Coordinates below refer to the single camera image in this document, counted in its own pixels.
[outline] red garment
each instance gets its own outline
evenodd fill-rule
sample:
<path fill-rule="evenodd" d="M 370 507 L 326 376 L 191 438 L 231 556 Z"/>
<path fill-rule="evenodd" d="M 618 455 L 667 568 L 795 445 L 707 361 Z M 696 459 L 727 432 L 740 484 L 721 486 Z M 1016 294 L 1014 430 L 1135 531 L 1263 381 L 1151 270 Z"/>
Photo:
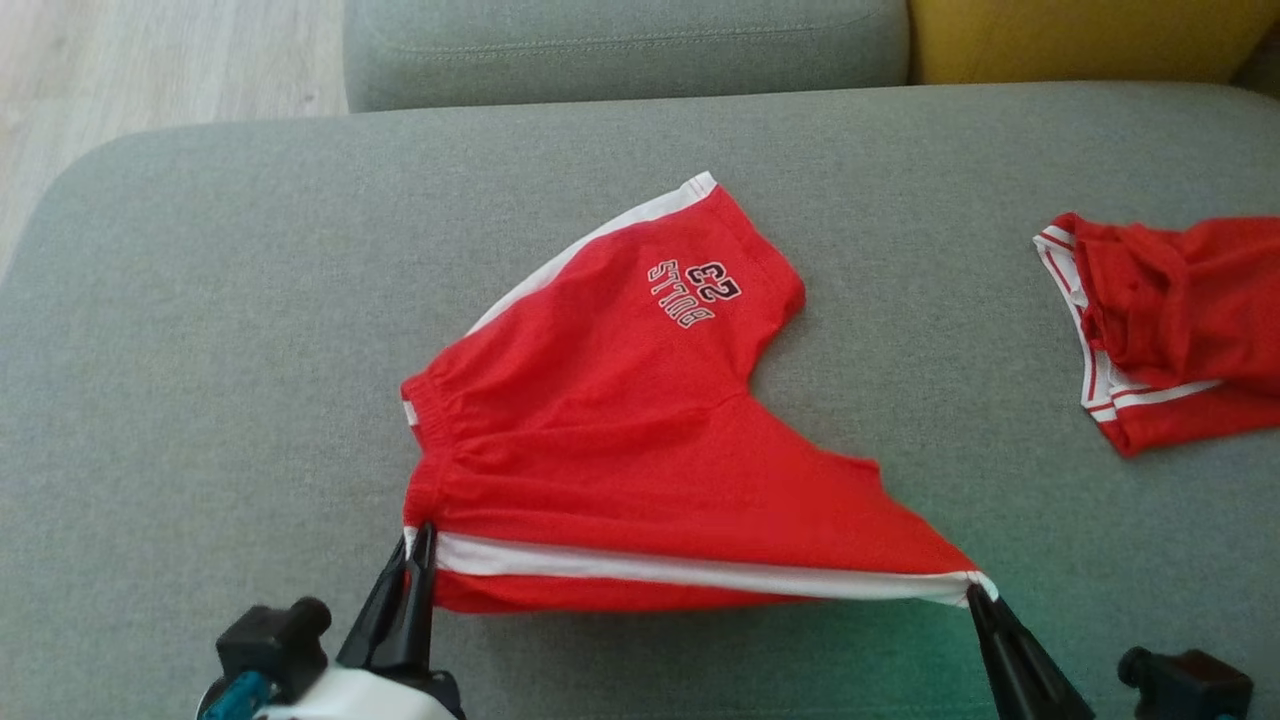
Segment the red garment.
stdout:
<path fill-rule="evenodd" d="M 1196 380 L 1280 395 L 1280 218 L 1217 218 L 1187 232 L 1055 222 L 1075 236 L 1084 333 L 1156 388 Z"/>
<path fill-rule="evenodd" d="M 972 561 L 748 391 L 804 305 L 708 174 L 582 238 L 403 386 L 408 532 L 460 611 L 961 603 Z"/>
<path fill-rule="evenodd" d="M 1084 348 L 1080 404 L 1121 455 L 1280 425 L 1280 218 L 1178 233 L 1069 213 L 1034 242 Z"/>

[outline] sofa cushion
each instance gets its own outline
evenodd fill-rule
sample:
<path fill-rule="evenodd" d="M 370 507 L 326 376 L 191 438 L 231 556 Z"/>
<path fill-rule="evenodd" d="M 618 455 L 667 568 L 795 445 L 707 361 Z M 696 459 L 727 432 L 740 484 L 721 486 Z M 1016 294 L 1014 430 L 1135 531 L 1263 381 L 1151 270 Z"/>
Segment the sofa cushion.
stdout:
<path fill-rule="evenodd" d="M 897 85 L 902 0 L 348 0 L 352 110 Z"/>
<path fill-rule="evenodd" d="M 419 456 L 401 380 L 571 241 L 710 169 L 808 283 L 754 377 L 778 416 L 878 459 L 1100 717 L 1132 715 L 1115 665 L 1138 643 L 1236 664 L 1280 715 L 1280 433 L 1120 459 L 1030 242 L 1073 209 L 1280 213 L 1277 124 L 1230 88 L 1082 83 L 111 143 L 55 183 L 0 286 L 0 707 L 187 716 L 255 602 L 325 600 L 334 651 Z M 924 602 L 442 612 L 433 657 L 474 717 L 995 715 L 968 614 Z"/>

